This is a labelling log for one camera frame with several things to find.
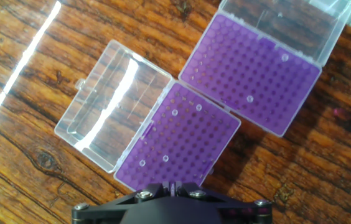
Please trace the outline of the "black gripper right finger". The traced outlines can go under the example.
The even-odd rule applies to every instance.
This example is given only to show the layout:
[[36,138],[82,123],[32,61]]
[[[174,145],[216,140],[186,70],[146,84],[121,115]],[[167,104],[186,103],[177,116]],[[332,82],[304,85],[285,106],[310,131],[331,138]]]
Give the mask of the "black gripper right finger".
[[265,199],[242,202],[194,182],[178,182],[177,198],[184,223],[272,223],[272,203]]

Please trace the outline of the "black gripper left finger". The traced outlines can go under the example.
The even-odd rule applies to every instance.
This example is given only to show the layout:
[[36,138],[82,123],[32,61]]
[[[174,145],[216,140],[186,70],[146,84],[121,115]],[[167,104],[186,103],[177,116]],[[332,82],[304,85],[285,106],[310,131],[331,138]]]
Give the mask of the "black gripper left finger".
[[146,202],[169,197],[170,189],[170,182],[149,184],[142,190],[103,205],[93,206],[86,202],[79,203],[72,208],[71,224],[120,223],[128,210],[137,205],[144,205]]

